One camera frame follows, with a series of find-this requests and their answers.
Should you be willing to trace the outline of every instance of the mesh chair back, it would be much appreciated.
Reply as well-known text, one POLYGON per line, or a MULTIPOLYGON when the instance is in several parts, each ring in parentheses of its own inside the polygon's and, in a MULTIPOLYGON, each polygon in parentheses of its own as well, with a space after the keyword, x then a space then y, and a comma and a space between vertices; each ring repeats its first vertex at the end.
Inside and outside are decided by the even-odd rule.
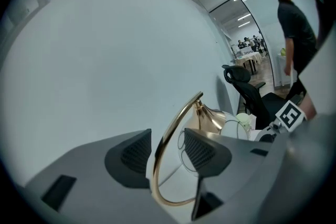
POLYGON ((248 82, 250 74, 248 70, 240 66, 222 66, 224 70, 225 80, 232 84, 246 101, 246 107, 257 117, 259 126, 268 125, 270 122, 270 114, 266 109, 259 91, 248 82))
POLYGON ((251 79, 250 72, 247 69, 245 69, 244 67, 228 66, 228 65, 223 65, 222 67, 225 69, 224 77, 225 77, 226 81, 229 82, 229 83, 232 83, 229 80, 248 83, 251 79))

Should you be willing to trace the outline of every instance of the floor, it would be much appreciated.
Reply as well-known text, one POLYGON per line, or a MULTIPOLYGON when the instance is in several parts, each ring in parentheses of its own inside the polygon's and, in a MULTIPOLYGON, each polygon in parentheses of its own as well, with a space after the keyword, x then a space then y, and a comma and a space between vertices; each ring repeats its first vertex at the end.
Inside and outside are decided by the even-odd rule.
MULTIPOLYGON (((269 92, 273 92, 282 98, 286 98, 290 90, 289 86, 280 87, 280 89, 275 90, 273 86, 273 74, 269 57, 266 56, 262 60, 263 61, 260 65, 256 65, 258 73, 255 75, 251 75, 251 80, 249 83, 252 85, 256 85, 263 81, 266 83, 266 85, 262 86, 259 90, 261 97, 265 96, 269 92)), ((238 113, 245 113, 245 107, 243 105, 243 102, 244 99, 241 98, 238 113)))

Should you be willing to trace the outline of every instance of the black t-shirt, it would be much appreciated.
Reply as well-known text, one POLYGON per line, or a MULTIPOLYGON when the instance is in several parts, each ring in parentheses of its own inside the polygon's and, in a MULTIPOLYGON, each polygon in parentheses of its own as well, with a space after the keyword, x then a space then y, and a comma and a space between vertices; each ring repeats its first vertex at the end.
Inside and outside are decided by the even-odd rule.
POLYGON ((279 0, 278 19, 285 38, 294 43, 294 69, 301 73, 316 53, 316 37, 303 12, 289 0, 279 0))

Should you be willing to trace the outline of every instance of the gold curved rod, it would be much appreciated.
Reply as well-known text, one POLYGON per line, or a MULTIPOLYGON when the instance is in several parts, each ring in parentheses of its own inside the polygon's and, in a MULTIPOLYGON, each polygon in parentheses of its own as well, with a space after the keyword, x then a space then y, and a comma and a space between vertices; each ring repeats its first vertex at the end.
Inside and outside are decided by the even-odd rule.
POLYGON ((161 141, 159 142, 159 145, 156 149, 156 152, 155 152, 155 155, 154 155, 155 159, 154 159, 154 166, 153 166, 153 171, 152 171, 151 189, 152 189, 152 196, 154 197, 154 199, 157 202, 159 202, 161 204, 165 204, 165 205, 169 205, 169 206, 182 206, 182 205, 186 205, 189 202, 192 202, 192 201, 195 200, 195 198, 191 198, 191 199, 188 199, 188 200, 185 200, 185 201, 178 201, 178 202, 166 200, 165 198, 162 197, 162 195, 160 193, 158 182, 159 182, 159 170, 160 170, 160 165, 161 165, 161 161, 162 161, 162 158, 163 158, 163 154, 164 154, 164 152, 165 152, 165 150, 168 146, 168 143, 169 143, 170 139, 173 136, 173 133, 175 132, 177 126, 182 121, 182 118, 186 115, 186 113, 193 106, 193 104, 199 98, 202 97, 202 95, 203 95, 203 93, 199 92, 198 94, 193 96, 187 102, 187 104, 185 104, 183 106, 183 108, 175 116, 175 118, 173 119, 173 121, 169 125, 168 129, 164 133, 164 135, 161 138, 161 141))

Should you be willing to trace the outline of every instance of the black office chair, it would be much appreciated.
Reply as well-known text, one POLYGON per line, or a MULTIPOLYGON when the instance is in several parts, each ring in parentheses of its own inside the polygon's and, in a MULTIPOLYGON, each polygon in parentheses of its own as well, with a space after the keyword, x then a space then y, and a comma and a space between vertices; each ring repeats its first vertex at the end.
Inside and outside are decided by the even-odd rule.
MULTIPOLYGON (((256 86, 249 84, 251 76, 244 67, 223 65, 222 68, 224 68, 225 80, 232 84, 245 99, 245 111, 248 109, 250 113, 257 117, 256 129, 262 130, 274 121, 275 114, 287 101, 272 92, 261 97, 259 89, 265 85, 265 82, 261 82, 256 86)), ((294 104, 298 104, 300 97, 296 95, 291 101, 294 104)))

